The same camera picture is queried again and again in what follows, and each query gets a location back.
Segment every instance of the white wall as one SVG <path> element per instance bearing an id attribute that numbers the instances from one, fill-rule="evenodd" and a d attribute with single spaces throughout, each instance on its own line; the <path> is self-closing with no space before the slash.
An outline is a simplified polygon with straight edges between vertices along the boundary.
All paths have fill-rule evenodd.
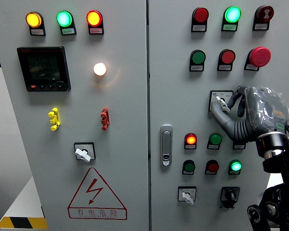
<path id="1" fill-rule="evenodd" d="M 25 148 L 0 68 L 0 219 L 31 176 Z"/>

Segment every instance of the lightning bolt symbol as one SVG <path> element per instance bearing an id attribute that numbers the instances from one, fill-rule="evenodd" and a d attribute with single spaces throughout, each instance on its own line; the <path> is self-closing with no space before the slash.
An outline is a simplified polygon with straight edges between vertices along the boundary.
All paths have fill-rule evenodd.
<path id="1" fill-rule="evenodd" d="M 98 191 L 97 194 L 95 195 L 95 197 L 97 197 L 97 195 L 101 192 L 101 190 L 103 188 L 98 188 L 98 189 L 92 189 L 93 185 L 95 185 L 95 183 L 97 182 L 97 179 L 94 179 L 91 183 L 91 185 L 89 186 L 89 188 L 87 189 L 86 193 L 90 193 L 90 192 L 94 192 L 94 191 Z M 89 201 L 89 204 L 92 204 L 94 202 L 95 197 Z"/>

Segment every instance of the red terminal connector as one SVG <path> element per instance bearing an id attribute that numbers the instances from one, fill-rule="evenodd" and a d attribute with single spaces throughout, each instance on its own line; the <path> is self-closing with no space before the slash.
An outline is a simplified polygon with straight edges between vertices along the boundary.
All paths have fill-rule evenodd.
<path id="1" fill-rule="evenodd" d="M 109 112 L 108 108 L 104 107 L 102 112 L 101 112 L 101 118 L 102 118 L 102 130 L 106 131 L 110 125 L 110 120 L 109 120 Z"/>

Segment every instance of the glowing white light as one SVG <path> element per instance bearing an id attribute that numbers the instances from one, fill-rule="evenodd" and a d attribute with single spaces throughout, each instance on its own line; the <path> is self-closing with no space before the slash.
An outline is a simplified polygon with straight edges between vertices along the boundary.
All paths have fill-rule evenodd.
<path id="1" fill-rule="evenodd" d="M 97 63 L 94 65 L 94 73 L 98 76 L 102 76 L 106 73 L 106 65 L 104 63 Z"/>

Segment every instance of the electrical hazard warning sign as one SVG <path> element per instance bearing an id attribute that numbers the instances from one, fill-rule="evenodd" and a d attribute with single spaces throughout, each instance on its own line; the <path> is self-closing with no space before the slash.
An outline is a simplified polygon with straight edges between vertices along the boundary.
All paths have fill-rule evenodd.
<path id="1" fill-rule="evenodd" d="M 73 219 L 127 220 L 127 209 L 98 171 L 91 167 L 68 206 Z"/>

